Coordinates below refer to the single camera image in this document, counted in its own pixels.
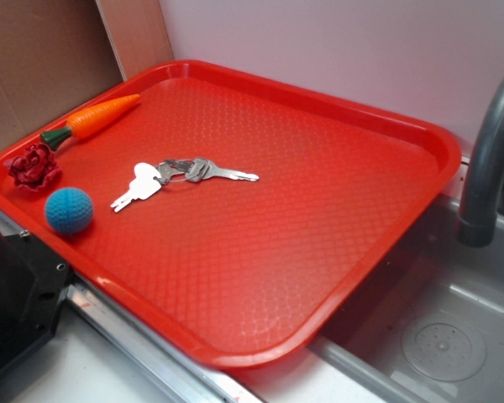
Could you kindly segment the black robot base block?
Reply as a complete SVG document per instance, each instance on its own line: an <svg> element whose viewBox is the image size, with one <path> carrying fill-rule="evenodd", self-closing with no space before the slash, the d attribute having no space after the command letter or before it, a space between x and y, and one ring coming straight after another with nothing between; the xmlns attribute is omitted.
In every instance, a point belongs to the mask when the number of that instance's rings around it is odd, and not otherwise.
<svg viewBox="0 0 504 403"><path fill-rule="evenodd" d="M0 232L0 377L55 336L71 277L36 236Z"/></svg>

